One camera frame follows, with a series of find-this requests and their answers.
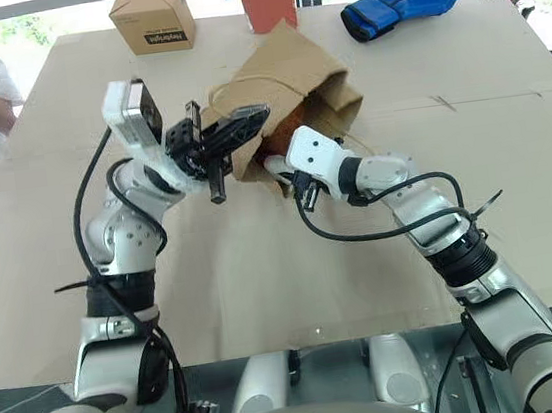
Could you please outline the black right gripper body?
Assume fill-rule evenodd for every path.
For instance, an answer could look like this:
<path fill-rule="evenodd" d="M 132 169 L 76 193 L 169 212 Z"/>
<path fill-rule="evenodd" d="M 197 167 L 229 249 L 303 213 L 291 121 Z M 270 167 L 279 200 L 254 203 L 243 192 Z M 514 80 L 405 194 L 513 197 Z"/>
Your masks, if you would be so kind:
<path fill-rule="evenodd" d="M 293 173 L 292 179 L 294 201 L 303 212 L 315 211 L 318 196 L 327 193 L 327 185 L 301 170 Z"/>

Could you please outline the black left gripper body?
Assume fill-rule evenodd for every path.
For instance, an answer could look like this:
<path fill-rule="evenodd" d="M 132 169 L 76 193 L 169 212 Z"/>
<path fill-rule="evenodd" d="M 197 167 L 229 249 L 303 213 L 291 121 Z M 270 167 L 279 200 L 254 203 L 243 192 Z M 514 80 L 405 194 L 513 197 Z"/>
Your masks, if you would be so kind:
<path fill-rule="evenodd" d="M 185 110 L 184 119 L 166 132 L 165 152 L 186 176 L 195 182 L 207 182 L 211 201 L 219 205 L 227 199 L 224 157 L 205 146 L 198 103 L 187 102 Z"/>

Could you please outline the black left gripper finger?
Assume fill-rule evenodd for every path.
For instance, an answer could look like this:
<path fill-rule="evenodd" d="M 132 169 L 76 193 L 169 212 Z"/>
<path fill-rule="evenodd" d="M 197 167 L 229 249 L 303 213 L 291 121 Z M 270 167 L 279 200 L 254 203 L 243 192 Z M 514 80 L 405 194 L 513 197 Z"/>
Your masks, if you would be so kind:
<path fill-rule="evenodd" d="M 238 126 L 247 126 L 250 129 L 259 129 L 270 116 L 270 108 L 267 104 L 253 104 L 237 107 L 227 116 L 217 121 L 216 132 L 230 130 Z"/>
<path fill-rule="evenodd" d="M 206 165 L 222 164 L 231 159 L 235 150 L 254 138 L 261 124 L 246 124 L 221 129 L 206 129 L 203 135 Z"/>

